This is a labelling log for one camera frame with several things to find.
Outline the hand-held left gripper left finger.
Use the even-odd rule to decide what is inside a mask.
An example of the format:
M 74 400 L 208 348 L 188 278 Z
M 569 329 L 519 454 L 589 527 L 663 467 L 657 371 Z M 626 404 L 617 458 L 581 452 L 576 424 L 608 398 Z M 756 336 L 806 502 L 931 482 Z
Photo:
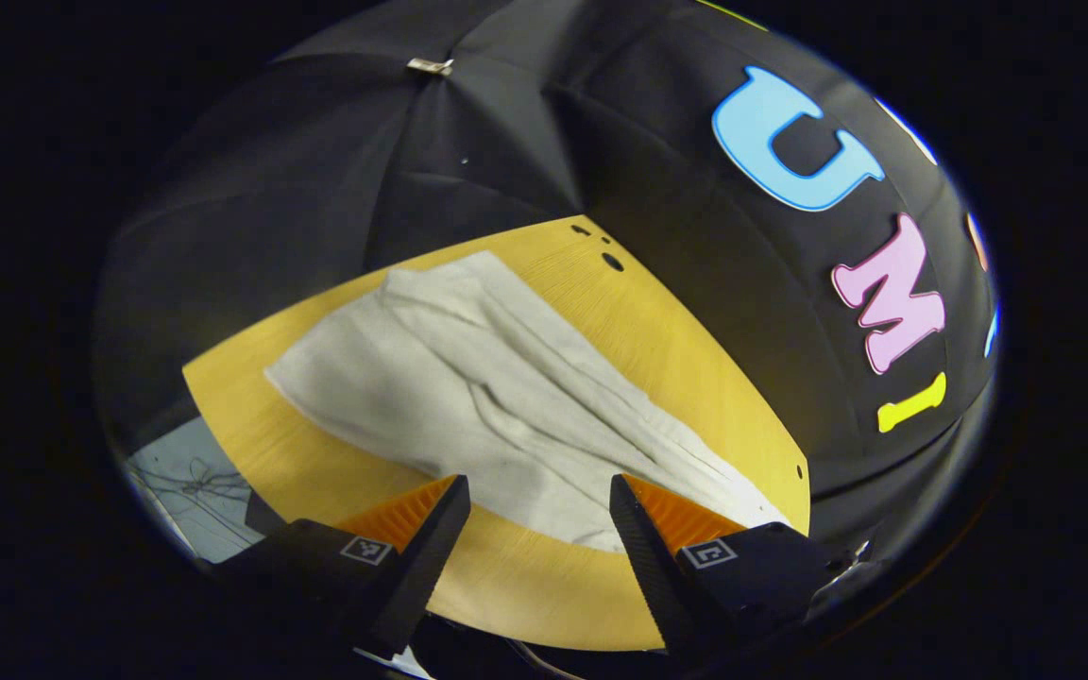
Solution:
M 453 474 L 327 524 L 298 519 L 223 564 L 223 582 L 299 636 L 390 659 L 409 645 L 471 509 Z

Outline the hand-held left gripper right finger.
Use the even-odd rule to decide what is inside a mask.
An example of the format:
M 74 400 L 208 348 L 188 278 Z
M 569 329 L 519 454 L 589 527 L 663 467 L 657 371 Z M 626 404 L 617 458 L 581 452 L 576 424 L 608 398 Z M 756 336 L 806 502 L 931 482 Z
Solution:
M 677 662 L 753 651 L 802 625 L 817 591 L 851 568 L 782 521 L 742 526 L 630 474 L 610 517 L 666 650 Z

